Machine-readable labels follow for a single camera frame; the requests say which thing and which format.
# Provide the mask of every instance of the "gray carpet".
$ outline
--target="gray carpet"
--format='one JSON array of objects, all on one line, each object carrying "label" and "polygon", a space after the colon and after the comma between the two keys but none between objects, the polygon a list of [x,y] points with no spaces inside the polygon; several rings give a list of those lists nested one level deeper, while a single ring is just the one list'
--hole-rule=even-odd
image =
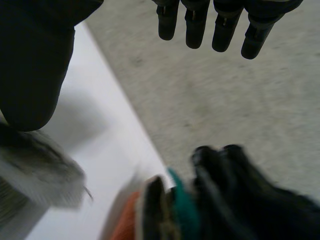
[{"label": "gray carpet", "polygon": [[245,13],[217,53],[212,5],[198,50],[185,45],[182,4],[172,41],[158,37],[155,11],[105,0],[87,24],[164,162],[187,179],[195,147],[241,144],[274,181],[320,199],[320,1],[281,19],[254,60],[240,54]]}]

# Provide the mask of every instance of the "robotic hand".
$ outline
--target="robotic hand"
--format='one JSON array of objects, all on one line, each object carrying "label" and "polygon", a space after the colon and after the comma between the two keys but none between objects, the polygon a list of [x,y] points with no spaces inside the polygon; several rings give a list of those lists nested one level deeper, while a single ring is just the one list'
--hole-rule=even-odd
[{"label": "robotic hand", "polygon": [[[158,31],[163,40],[174,37],[180,0],[153,0],[157,4]],[[284,14],[296,9],[303,0],[213,0],[218,13],[212,48],[225,52],[234,35],[239,17],[245,8],[250,25],[245,33],[241,55],[254,59],[260,52],[274,24]],[[186,7],[186,45],[191,49],[200,47],[208,14],[210,0],[181,0]]]}]

